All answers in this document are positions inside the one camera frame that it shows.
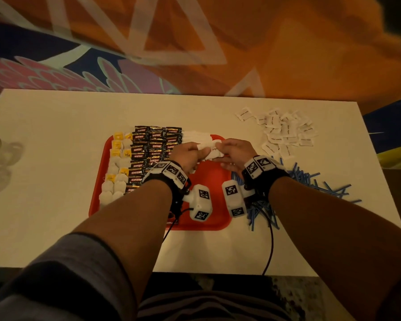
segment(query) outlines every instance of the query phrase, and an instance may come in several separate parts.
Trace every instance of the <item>white table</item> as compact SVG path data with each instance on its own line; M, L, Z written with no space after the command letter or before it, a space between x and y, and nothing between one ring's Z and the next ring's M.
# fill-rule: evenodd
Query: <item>white table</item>
M0 267L27 265L87 218L102 149L113 132L139 124L181 126L246 139L263 153L263 128L254 118L242 123L234 115L245 106L256 112L303 110L320 135L314 147L296 149L299 166L321 172L318 181L332 187L351 183L349 199L362 199L363 207L401 227L355 102L4 90L0 137L21 142L25 153L0 192ZM315 276L279 225L267 274ZM246 218L218 232L171 231L154 270L260 274L270 245L263 218L254 232Z

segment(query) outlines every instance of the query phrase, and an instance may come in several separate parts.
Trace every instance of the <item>red tray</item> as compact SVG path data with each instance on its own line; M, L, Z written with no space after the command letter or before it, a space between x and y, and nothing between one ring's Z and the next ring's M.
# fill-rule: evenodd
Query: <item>red tray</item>
M211 137L213 140L224 140L224 138L219 135L212 134ZM94 193L92 194L91 206L89 208L89 216L93 215L100 209L99 196L101 194L101 184L104 182L104 177L107 172L112 140L113 137L111 136L104 145L100 167L96 176ZM220 164L217 162L204 161L198 165L195 174L189 175L189 178L192 187L195 184L200 183L209 188L212 201L212 215L206 222L197 222L190 218L189 212L187 211L180 217L178 224L172 227L172 230L218 231L227 227L232 218L227 210L221 184L231 179L231 172L221 168ZM186 208L188 208L188 203L184 202L182 210Z

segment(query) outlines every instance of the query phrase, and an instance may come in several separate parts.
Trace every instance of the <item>person's left hand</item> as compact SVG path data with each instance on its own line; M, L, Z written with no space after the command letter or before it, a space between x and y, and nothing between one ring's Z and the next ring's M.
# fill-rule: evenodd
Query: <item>person's left hand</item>
M197 145L195 142L182 143L175 146L171 153L170 160L177 162L186 175L196 167L198 161L205 159L211 152L211 148L198 151Z

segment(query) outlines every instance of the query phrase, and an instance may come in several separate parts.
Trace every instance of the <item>forearm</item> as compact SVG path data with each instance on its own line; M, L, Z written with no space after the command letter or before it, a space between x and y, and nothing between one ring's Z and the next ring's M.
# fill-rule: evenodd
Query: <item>forearm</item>
M290 178L272 185L269 201L300 253L349 312L373 320L401 279L401 229Z
M107 205L74 231L104 240L121 260L138 302L161 247L172 193L162 181L150 180Z

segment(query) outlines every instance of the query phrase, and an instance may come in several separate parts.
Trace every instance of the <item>wristband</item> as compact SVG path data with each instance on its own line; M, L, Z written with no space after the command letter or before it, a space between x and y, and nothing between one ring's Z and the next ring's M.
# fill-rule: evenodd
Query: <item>wristband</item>
M265 155L254 156L244 166L242 176L245 189L255 189L256 193L267 201L273 183L281 177L289 177L282 164Z
M145 175L143 183L149 180L161 180L168 185L172 192L172 202L170 211L176 218L181 215L182 198L188 194L188 189L191 186L191 181L182 171L181 166L175 161L162 161Z

